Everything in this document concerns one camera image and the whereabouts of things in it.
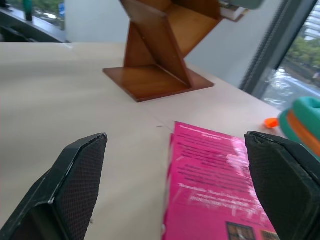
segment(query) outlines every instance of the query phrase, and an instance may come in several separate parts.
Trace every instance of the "book cover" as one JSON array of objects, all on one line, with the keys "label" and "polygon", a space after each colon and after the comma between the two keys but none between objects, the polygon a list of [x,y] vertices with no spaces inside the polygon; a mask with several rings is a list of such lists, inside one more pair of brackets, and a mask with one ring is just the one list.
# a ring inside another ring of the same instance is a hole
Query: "book cover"
[{"label": "book cover", "polygon": [[241,138],[177,122],[163,240],[278,240]]}]

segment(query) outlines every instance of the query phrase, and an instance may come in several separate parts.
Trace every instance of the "white table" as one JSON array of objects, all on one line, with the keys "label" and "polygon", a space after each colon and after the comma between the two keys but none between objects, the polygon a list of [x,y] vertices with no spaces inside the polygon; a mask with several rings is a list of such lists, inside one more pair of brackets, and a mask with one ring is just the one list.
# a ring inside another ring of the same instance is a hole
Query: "white table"
[{"label": "white table", "polygon": [[[279,111],[212,75],[215,87],[134,102],[102,69],[123,44],[0,44],[0,227],[68,144],[109,138],[87,240],[160,240],[174,122],[243,137]],[[280,135],[279,130],[270,132]]]}]

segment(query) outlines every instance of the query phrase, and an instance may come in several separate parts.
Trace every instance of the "window frame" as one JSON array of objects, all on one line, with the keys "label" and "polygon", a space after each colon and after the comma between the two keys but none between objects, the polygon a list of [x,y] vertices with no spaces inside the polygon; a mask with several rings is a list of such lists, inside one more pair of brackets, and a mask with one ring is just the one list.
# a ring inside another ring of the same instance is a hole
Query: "window frame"
[{"label": "window frame", "polygon": [[265,81],[277,70],[297,38],[318,0],[282,0],[240,89],[261,99],[269,83]]}]

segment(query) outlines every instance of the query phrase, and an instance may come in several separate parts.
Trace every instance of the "wooden book stand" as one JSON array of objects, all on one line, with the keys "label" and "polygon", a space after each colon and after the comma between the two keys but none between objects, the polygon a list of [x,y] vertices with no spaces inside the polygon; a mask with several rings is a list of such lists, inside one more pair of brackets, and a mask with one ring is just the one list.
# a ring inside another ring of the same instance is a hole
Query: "wooden book stand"
[{"label": "wooden book stand", "polygon": [[221,21],[218,0],[120,0],[130,17],[124,67],[108,75],[136,102],[212,87],[186,57]]}]

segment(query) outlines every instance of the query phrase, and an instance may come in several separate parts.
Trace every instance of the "textured gripper pad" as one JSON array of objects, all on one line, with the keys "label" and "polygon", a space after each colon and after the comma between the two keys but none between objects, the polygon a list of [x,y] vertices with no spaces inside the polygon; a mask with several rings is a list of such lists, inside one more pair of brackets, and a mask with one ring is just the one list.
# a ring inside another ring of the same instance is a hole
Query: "textured gripper pad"
[{"label": "textured gripper pad", "polygon": [[72,240],[83,240],[99,194],[107,139],[101,137],[78,156],[55,199],[57,211]]},{"label": "textured gripper pad", "polygon": [[305,148],[272,138],[254,132],[245,135],[254,188],[279,238],[306,240],[319,217],[320,188],[290,151],[306,156]]}]

